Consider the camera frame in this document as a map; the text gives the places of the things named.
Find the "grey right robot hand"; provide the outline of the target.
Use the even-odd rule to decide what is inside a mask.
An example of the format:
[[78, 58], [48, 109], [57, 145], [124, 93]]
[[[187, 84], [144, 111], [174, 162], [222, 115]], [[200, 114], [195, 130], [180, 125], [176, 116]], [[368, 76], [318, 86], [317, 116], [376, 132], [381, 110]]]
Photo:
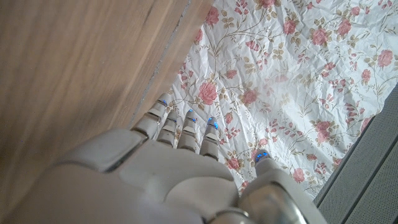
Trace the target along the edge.
[[161, 95], [132, 129], [111, 129], [54, 162], [5, 223], [324, 223], [299, 185], [260, 150], [256, 178], [239, 191], [218, 160], [218, 122], [201, 144], [196, 119]]

